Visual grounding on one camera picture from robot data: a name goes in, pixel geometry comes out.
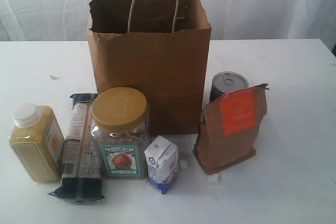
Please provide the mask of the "white backdrop curtain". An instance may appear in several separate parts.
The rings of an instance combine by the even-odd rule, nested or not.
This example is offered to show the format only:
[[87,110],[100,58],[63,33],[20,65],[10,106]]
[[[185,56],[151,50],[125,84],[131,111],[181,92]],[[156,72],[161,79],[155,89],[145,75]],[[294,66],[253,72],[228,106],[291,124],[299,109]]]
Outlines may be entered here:
[[[86,40],[91,0],[1,0],[1,40]],[[335,0],[201,0],[213,39],[319,38],[335,45]]]

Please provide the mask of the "white paper scrap on table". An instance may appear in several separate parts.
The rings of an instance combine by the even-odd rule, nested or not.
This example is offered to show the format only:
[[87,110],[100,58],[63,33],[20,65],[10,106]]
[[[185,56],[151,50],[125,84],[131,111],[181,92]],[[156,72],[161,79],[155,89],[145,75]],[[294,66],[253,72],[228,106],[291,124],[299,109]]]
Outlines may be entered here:
[[50,75],[50,79],[51,80],[59,80],[60,77],[54,76],[54,75]]

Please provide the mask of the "yellow millet bottle white cap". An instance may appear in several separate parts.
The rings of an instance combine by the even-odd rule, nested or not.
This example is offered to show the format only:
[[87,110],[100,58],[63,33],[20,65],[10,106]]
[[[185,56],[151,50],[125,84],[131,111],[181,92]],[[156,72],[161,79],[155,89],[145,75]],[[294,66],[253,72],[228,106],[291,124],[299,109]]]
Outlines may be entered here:
[[35,182],[61,178],[64,137],[53,109],[46,105],[22,104],[13,115],[9,145]]

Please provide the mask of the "white crumpled pellet middle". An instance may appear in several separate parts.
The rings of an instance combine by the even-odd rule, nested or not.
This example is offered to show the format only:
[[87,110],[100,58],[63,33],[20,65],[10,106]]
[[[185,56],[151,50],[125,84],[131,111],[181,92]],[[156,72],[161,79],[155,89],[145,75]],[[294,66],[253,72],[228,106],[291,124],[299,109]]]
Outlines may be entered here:
[[188,160],[181,159],[179,161],[179,168],[180,169],[187,169],[188,168]]

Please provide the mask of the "large brown paper bag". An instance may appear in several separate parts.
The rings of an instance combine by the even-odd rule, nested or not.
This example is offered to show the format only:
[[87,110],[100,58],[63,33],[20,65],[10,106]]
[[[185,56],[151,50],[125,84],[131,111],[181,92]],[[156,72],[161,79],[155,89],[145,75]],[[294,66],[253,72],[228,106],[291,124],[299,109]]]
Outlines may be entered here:
[[138,89],[152,134],[195,134],[211,30],[201,0],[92,0],[87,33],[97,91]]

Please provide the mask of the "dark noodle packet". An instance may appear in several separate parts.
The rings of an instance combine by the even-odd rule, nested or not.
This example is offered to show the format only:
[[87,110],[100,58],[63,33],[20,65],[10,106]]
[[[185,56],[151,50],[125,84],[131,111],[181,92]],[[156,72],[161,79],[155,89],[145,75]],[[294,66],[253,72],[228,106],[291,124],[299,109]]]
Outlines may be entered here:
[[62,151],[60,187],[48,195],[72,203],[89,203],[104,199],[102,171],[92,135],[91,107],[96,93],[75,93],[72,112]]

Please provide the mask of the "brown pouch with orange label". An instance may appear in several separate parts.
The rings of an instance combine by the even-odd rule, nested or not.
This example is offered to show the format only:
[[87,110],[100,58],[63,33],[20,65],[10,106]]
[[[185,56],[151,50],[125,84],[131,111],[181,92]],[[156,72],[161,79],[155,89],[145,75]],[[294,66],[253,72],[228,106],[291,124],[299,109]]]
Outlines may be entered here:
[[198,125],[193,153],[207,175],[254,155],[260,124],[267,114],[266,83],[233,91],[207,104]]

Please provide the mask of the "white crumpled pellet right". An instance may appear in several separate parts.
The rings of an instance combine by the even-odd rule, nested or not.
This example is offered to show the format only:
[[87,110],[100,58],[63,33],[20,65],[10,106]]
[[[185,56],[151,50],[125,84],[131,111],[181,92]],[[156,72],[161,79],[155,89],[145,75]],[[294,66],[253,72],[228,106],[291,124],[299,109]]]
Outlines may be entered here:
[[218,173],[208,175],[208,181],[213,185],[218,185],[220,182],[220,176]]

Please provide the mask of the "small blue white milk carton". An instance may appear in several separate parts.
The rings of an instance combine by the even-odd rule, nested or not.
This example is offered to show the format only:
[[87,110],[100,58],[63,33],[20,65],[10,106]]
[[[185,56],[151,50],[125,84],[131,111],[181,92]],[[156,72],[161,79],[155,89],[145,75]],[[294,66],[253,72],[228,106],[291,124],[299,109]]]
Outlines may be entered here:
[[177,178],[178,152],[177,146],[162,136],[157,136],[144,151],[148,184],[163,195],[170,190]]

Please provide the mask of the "white crumpled pellet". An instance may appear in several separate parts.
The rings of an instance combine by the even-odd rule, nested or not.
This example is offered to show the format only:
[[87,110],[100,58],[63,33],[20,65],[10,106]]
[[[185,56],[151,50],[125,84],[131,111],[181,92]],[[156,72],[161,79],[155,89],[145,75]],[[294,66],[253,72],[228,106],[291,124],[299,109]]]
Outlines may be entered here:
[[218,185],[220,182],[220,176],[218,173],[208,175],[208,181],[213,185]]
[[179,168],[180,169],[187,169],[188,168],[188,160],[181,159],[179,161]]

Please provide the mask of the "dark can with pull-tab lid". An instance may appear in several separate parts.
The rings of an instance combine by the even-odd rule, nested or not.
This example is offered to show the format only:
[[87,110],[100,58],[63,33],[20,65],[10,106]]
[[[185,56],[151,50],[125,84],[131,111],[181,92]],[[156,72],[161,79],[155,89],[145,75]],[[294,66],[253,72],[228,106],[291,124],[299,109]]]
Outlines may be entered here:
[[248,87],[249,83],[244,76],[230,71],[219,72],[212,78],[209,102],[214,101],[223,94]]

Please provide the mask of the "nut jar with yellow lid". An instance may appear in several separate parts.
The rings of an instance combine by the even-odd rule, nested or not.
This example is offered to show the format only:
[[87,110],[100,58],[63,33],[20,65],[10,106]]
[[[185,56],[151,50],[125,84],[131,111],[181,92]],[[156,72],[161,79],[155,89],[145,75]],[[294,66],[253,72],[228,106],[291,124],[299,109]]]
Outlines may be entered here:
[[91,114],[91,135],[103,173],[115,178],[145,177],[144,150],[150,143],[145,95],[135,88],[111,88],[95,98]]

